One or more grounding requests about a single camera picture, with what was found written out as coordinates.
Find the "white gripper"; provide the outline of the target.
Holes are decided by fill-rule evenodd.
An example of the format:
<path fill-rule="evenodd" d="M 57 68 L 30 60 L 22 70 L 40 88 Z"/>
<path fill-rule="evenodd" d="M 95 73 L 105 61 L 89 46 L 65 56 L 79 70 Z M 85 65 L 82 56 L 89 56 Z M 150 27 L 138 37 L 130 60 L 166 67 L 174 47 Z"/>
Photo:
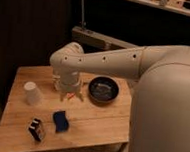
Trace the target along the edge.
<path fill-rule="evenodd" d="M 64 101 L 64 98 L 67 97 L 67 93 L 76 93 L 76 96 L 83 102 L 83 95 L 80 91 L 81 79 L 79 77 L 79 72 L 70 72 L 70 73 L 61 73 L 56 71 L 53 74 L 54 88 L 59 90 L 60 93 L 60 102 Z"/>

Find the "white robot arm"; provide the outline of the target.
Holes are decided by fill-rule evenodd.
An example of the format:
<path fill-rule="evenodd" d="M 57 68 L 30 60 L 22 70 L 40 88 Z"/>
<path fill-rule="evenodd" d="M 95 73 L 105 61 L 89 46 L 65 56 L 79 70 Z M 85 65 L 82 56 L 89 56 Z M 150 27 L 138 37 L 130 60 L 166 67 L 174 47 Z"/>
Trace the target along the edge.
<path fill-rule="evenodd" d="M 55 87 L 74 92 L 79 75 L 137 82 L 131 100 L 129 152 L 190 152 L 190 47 L 146 46 L 86 54 L 70 42 L 50 57 Z"/>

